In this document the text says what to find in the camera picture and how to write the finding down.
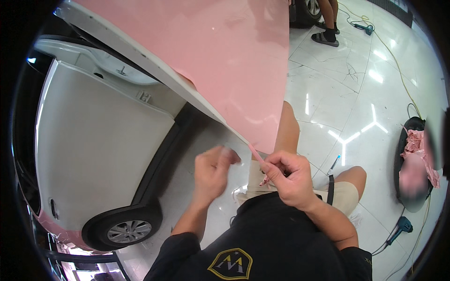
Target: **white tile floor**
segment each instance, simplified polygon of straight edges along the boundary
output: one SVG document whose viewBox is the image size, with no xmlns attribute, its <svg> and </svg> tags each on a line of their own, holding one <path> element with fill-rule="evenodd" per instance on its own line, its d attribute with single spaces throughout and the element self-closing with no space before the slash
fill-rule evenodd
<svg viewBox="0 0 450 281">
<path fill-rule="evenodd" d="M 396 56 L 406 86 L 423 117 L 431 110 L 448 106 L 442 69 L 429 43 L 421 39 L 422 34 L 418 35 L 365 0 L 340 2 L 354 13 L 372 19 L 378 35 Z M 350 26 L 346 18 L 339 12 L 338 48 L 313 42 L 310 36 L 320 31 L 316 27 L 290 30 L 285 100 L 292 104 L 300 125 L 298 153 L 311 162 L 315 188 L 327 183 L 326 173 L 338 154 L 342 154 L 342 161 L 336 166 L 335 174 L 353 165 L 360 165 L 367 171 L 366 189 L 351 220 L 356 226 L 360 247 L 374 251 L 386 240 L 403 210 L 395 199 L 392 165 L 401 125 L 408 119 L 406 105 L 410 99 L 394 58 L 381 41 L 375 35 L 368 36 Z M 374 121 L 377 123 L 367 129 Z M 238 207 L 233 191 L 246 187 L 251 154 L 237 137 L 211 121 L 184 155 L 161 198 L 164 215 L 161 229 L 143 243 L 118 250 L 132 280 L 143 279 L 171 227 L 189 203 L 194 188 L 194 157 L 218 144 L 234 149 L 243 165 L 230 169 L 225 193 L 211 205 L 201 247 L 205 248 L 229 227 L 229 220 Z M 402 233 L 373 258 L 374 280 L 385 280 L 399 268 L 389 281 L 400 280 L 409 270 L 436 224 L 447 184 L 443 178 L 441 189 L 433 190 L 429 216 L 415 254 L 411 256 L 426 208 L 415 214 L 405 211 L 404 216 L 411 221 L 414 231 Z"/>
</svg>

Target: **car wheel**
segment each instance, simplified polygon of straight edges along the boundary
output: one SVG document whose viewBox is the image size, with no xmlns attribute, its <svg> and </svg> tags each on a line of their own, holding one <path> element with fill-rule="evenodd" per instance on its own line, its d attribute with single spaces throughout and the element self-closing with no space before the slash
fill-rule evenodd
<svg viewBox="0 0 450 281">
<path fill-rule="evenodd" d="M 161 222 L 158 203 L 105 217 L 92 227 L 90 237 L 96 241 L 97 250 L 117 250 L 148 239 L 158 231 Z"/>
<path fill-rule="evenodd" d="M 311 27 L 322 16 L 317 0 L 296 0 L 292 2 L 290 21 L 299 25 L 299 27 Z"/>
</svg>

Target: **white car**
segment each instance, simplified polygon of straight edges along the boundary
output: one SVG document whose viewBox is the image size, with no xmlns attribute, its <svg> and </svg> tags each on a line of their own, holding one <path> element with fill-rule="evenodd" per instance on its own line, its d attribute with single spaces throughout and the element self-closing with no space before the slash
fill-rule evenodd
<svg viewBox="0 0 450 281">
<path fill-rule="evenodd" d="M 161 225 L 167 164 L 199 111 L 84 40 L 43 36 L 27 63 L 13 151 L 37 220 L 87 251 L 147 239 Z"/>
</svg>

